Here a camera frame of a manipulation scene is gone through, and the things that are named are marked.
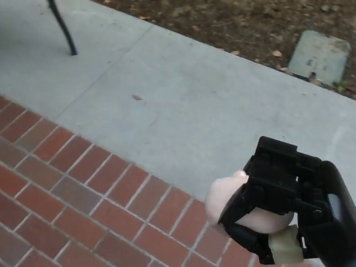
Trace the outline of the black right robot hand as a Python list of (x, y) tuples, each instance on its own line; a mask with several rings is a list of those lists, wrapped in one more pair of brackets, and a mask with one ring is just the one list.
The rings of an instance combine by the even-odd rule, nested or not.
[(355, 204), (337, 167), (266, 136), (244, 167), (248, 180), (229, 199), (219, 222), (227, 234), (258, 256), (277, 263), (271, 234), (259, 234), (237, 220), (255, 208), (298, 216), (296, 244), (303, 259), (325, 266), (355, 265)]

